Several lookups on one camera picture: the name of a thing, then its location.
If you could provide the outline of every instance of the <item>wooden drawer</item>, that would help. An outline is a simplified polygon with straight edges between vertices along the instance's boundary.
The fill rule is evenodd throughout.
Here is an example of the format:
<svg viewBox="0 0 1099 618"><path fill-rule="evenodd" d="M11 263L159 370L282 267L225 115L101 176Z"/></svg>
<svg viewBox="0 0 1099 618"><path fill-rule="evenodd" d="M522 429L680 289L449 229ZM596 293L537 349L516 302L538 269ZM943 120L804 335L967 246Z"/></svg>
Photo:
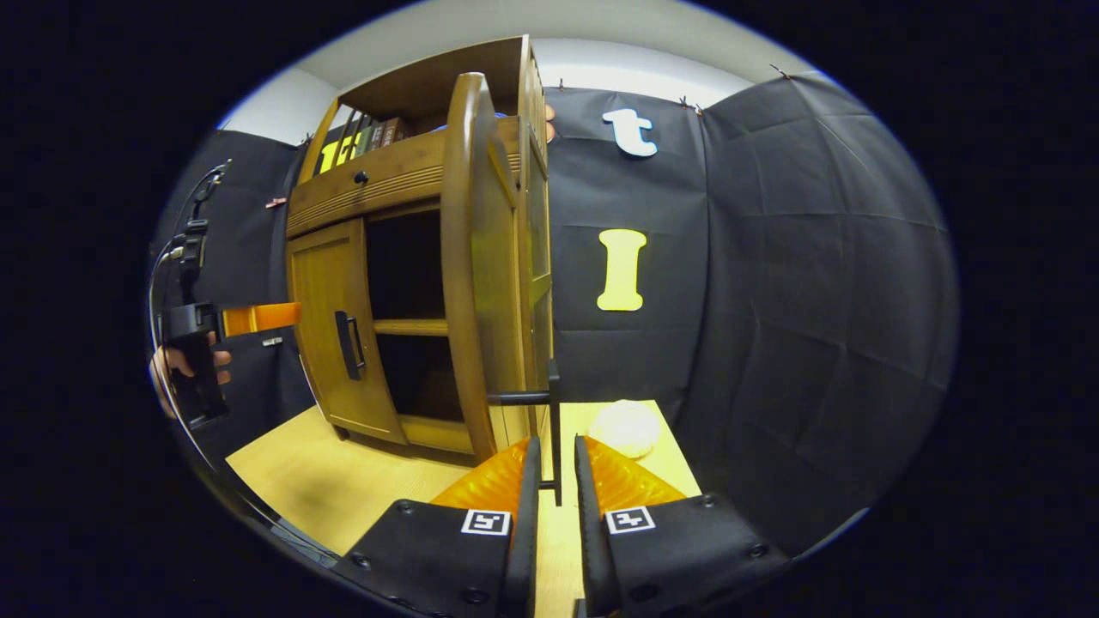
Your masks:
<svg viewBox="0 0 1099 618"><path fill-rule="evenodd" d="M509 117L497 122L512 178L518 185L521 165L519 121ZM415 135L353 158L298 185L288 205L287 238L297 238L374 210L437 196L443 180L445 137L445 130ZM365 185L355 183L359 172L369 177Z"/></svg>

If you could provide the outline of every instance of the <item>white wall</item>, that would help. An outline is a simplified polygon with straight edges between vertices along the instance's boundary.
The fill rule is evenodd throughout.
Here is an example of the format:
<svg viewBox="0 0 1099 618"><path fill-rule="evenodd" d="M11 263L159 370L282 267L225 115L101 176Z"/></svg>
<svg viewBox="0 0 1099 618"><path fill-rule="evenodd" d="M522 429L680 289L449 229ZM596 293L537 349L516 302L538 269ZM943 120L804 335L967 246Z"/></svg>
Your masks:
<svg viewBox="0 0 1099 618"><path fill-rule="evenodd" d="M534 38L542 85L633 92L668 101L687 97L708 108L751 87L743 77L702 63L635 45L574 38Z"/></svg>
<svg viewBox="0 0 1099 618"><path fill-rule="evenodd" d="M296 146L307 133L317 132L317 125L337 93L328 81L300 68L290 68L242 101L222 121L222 129Z"/></svg>

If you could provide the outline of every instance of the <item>white ceiling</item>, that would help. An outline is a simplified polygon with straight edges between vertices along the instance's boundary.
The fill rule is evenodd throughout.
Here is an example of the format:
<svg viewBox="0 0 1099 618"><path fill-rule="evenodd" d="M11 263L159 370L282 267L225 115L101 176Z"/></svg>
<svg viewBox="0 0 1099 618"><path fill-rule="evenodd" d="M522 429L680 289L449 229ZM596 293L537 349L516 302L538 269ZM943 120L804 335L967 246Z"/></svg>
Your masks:
<svg viewBox="0 0 1099 618"><path fill-rule="evenodd" d="M791 74L815 70L754 31L675 0L426 0L349 32L296 68L344 91L421 58L521 34L646 47L753 84L776 77L769 65Z"/></svg>

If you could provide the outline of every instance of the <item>black fabric wall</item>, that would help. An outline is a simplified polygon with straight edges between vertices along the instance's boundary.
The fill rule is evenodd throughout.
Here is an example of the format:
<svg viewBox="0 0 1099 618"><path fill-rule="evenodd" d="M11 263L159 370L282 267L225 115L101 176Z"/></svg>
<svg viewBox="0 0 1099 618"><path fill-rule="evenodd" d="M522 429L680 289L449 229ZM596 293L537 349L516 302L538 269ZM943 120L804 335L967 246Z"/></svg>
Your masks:
<svg viewBox="0 0 1099 618"><path fill-rule="evenodd" d="M934 420L959 319L950 235L903 147L819 75L701 125L708 293L674 432L702 489L792 555L870 506Z"/></svg>
<svg viewBox="0 0 1099 618"><path fill-rule="evenodd" d="M286 302L286 208L267 209L265 205L286 197L287 175L300 165L298 155L299 148L266 137L235 131L213 133L195 154L167 202L149 243L151 263L186 224L190 206L182 200L195 184L212 167L232 158L221 185L200 212L210 228L196 298L223 308ZM154 307L178 305L175 262L165 263L156 279ZM265 339L275 336L281 336L282 343L263 345ZM234 336L214 349L233 355L226 367L233 379L222 387L232 412L195 432L211 461L223 461L314 404L290 328Z"/></svg>
<svg viewBox="0 0 1099 618"><path fill-rule="evenodd" d="M554 354L570 401L657 399L678 407L702 319L707 195L699 118L682 106L621 92L546 89L556 139L550 159ZM657 153L635 157L614 141L604 112L623 108L652 121ZM603 311L607 277L599 233L636 230L636 311Z"/></svg>

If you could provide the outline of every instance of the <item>cabinet shelf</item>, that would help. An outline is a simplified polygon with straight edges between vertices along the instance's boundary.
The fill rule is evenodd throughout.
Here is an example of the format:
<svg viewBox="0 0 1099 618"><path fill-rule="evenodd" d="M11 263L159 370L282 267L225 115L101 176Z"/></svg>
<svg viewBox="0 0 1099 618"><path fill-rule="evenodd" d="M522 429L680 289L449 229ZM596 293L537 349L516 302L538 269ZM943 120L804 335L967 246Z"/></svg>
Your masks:
<svg viewBox="0 0 1099 618"><path fill-rule="evenodd" d="M375 320L374 331L378 334L406 334L420 336L447 336L446 320Z"/></svg>

